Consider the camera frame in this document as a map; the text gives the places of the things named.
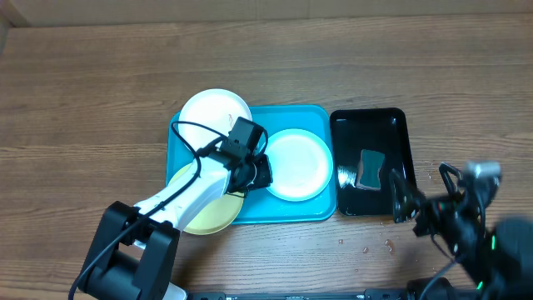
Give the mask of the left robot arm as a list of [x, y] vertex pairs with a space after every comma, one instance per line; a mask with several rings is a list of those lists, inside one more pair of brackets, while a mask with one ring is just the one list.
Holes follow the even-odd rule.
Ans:
[[170, 278], [182, 231], [208, 204], [227, 193], [271, 184], [267, 155], [238, 156], [203, 148], [194, 163], [156, 195], [129, 206], [115, 202], [97, 227], [82, 270], [68, 296], [163, 299], [185, 293]]

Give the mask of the light blue round plate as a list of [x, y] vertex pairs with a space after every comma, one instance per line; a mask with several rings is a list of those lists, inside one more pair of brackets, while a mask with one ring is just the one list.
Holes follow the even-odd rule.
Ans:
[[289, 128], [275, 133], [269, 138], [266, 155], [272, 176], [267, 190], [282, 200], [309, 200], [331, 180], [331, 151], [322, 139], [307, 130]]

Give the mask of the green dish sponge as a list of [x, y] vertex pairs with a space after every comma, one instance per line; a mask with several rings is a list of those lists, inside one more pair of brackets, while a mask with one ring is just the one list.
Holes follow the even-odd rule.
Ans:
[[385, 155], [381, 152], [362, 149], [357, 169], [356, 187], [362, 190], [381, 190], [381, 169]]

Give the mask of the white round plate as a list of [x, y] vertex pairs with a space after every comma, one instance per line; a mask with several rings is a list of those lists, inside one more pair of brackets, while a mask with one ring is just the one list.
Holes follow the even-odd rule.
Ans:
[[252, 120], [250, 108], [240, 96], [226, 89], [208, 89], [186, 102], [179, 114], [177, 131], [198, 150], [219, 135], [185, 122], [198, 123], [227, 136], [239, 117]]

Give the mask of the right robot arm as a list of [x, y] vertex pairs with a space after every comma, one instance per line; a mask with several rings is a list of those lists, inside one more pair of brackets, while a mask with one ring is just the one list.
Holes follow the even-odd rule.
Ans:
[[444, 284], [448, 269], [460, 264], [476, 284], [477, 299], [530, 299], [532, 297], [532, 221], [526, 217], [500, 220], [486, 226], [486, 209], [501, 184], [501, 165], [496, 161], [469, 161], [458, 169], [439, 166], [446, 193], [428, 197], [396, 170], [389, 182], [393, 218], [397, 223], [414, 220], [417, 237], [440, 236], [449, 263], [433, 278], [412, 282], [412, 299], [457, 297]]

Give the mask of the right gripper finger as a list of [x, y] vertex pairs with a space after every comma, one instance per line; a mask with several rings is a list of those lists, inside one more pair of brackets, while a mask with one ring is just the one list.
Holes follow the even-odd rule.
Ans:
[[439, 172], [444, 182], [446, 191], [452, 196], [461, 194], [461, 184], [464, 182], [462, 172], [447, 162], [442, 162]]
[[390, 172], [389, 183], [391, 185], [393, 221], [403, 223], [414, 218], [425, 199], [423, 193], [395, 169]]

